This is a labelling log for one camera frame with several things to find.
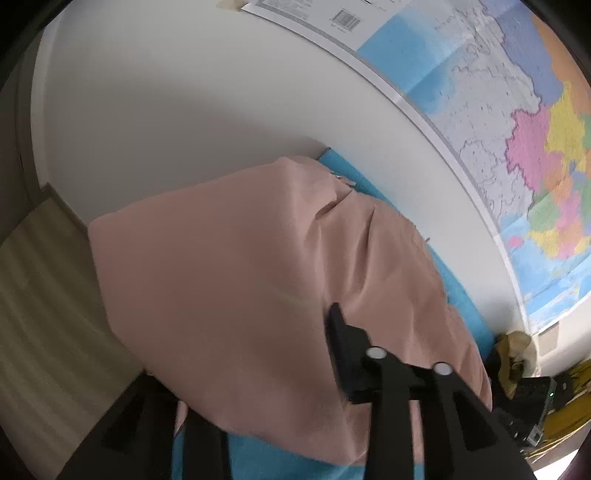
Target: pink pillowcase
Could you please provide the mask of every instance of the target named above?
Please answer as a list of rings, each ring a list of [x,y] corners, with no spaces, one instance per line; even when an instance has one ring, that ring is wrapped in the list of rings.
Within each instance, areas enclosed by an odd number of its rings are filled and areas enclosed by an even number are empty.
[[[335,301],[374,344],[421,367],[452,364],[491,405],[476,344],[414,225],[314,160],[142,200],[92,222],[90,240],[115,335],[223,430],[364,461],[369,408],[343,399],[324,338]]]

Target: white wall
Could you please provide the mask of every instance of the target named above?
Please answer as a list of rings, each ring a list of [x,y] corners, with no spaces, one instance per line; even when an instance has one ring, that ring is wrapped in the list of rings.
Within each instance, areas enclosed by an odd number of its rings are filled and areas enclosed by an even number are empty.
[[[77,0],[35,73],[40,172],[84,220],[329,145],[419,228],[491,327],[516,324],[501,256],[396,106],[318,47],[217,0]]]

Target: white marker dot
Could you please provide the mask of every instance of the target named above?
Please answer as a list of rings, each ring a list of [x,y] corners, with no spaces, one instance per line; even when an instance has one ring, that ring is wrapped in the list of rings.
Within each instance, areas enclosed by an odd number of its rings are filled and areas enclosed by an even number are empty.
[[[373,358],[374,360],[381,360],[382,358],[386,358],[386,350],[378,346],[373,346],[368,348],[368,350],[365,352],[365,355]]]

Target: blue ocean on map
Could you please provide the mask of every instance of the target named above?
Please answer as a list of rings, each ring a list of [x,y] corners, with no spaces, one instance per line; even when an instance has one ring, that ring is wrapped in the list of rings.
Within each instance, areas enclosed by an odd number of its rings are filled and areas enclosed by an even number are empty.
[[[388,20],[357,52],[419,110],[433,113],[445,96],[454,93],[448,62],[454,51],[455,46],[438,35],[433,24],[419,12],[406,8]]]

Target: blue bedsheet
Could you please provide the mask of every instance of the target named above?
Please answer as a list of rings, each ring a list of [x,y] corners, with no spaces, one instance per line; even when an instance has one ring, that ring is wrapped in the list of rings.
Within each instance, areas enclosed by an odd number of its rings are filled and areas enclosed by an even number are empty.
[[[357,191],[392,205],[367,178],[334,150],[327,150],[319,160],[335,173],[355,181]],[[443,279],[448,302],[460,312],[478,345],[480,355],[486,358],[492,349],[493,334],[453,273],[430,247],[429,249]],[[183,477],[183,441],[184,431],[181,429],[174,439],[172,480],[182,480]],[[261,440],[238,435],[229,435],[229,450],[233,480],[362,480],[365,470],[363,466],[318,462],[273,447]],[[424,479],[423,465],[415,465],[414,477],[415,480]]]

